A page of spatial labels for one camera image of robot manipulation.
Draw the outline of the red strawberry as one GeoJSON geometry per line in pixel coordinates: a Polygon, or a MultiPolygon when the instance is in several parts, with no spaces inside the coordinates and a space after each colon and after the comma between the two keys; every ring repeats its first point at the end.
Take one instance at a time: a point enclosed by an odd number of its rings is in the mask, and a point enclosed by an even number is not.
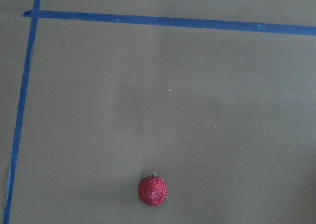
{"type": "Polygon", "coordinates": [[[168,197],[168,187],[161,176],[152,173],[143,177],[137,186],[139,199],[150,207],[161,205],[168,197]]]}

